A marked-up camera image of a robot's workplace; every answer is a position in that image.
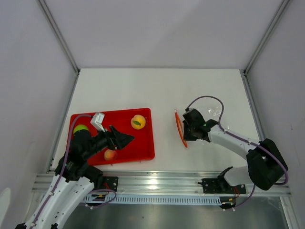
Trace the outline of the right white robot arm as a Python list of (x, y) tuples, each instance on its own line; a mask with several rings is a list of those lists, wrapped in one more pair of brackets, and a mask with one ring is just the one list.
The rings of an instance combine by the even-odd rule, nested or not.
[(220, 145), (243, 158), (247, 165), (228, 167), (218, 176), (218, 188), (229, 192), (237, 185), (253, 184), (262, 190), (288, 182), (288, 167), (274, 141), (266, 138), (256, 141), (238, 133), (231, 133), (210, 119), (204, 120), (201, 113), (187, 108), (183, 114), (183, 139), (203, 140)]

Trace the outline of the orange peach with leaf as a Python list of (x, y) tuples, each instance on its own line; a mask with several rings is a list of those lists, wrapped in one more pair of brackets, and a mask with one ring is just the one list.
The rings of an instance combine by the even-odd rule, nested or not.
[(146, 125), (146, 119), (144, 116), (137, 114), (131, 119), (131, 125), (136, 130), (143, 129)]

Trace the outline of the clear zip bag orange zipper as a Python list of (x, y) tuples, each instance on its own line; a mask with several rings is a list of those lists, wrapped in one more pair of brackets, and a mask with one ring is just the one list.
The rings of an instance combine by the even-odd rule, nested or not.
[[(175, 112), (175, 120), (176, 120), (176, 125), (177, 125), (179, 136), (180, 136), (181, 141), (183, 142), (184, 146), (187, 148), (188, 147), (187, 141), (185, 141), (183, 139), (183, 122), (180, 120), (177, 110), (175, 110), (174, 112)], [(230, 149), (230, 147), (229, 147), (230, 142), (228, 140), (226, 140), (225, 138), (221, 139), (221, 140), (218, 140), (218, 141), (216, 141), (216, 138), (214, 140), (212, 140), (212, 134), (213, 134), (212, 129), (215, 127), (214, 131), (216, 132), (216, 135), (219, 135), (221, 131), (219, 130), (219, 128), (220, 128), (219, 127), (219, 122), (217, 122), (213, 119), (210, 119), (210, 120), (211, 120), (211, 129), (208, 133), (210, 143), (218, 144), (218, 145), (221, 145), (221, 146), (223, 146), (227, 149)]]

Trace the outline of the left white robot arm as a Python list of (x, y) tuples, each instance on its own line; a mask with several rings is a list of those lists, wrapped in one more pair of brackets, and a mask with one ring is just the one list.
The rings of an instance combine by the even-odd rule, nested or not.
[(61, 229), (86, 195), (102, 191), (103, 172), (88, 164), (88, 159), (104, 149), (124, 149), (134, 136), (109, 130), (90, 134), (84, 125), (69, 133), (67, 149), (60, 159), (47, 193), (33, 215), (18, 229)]

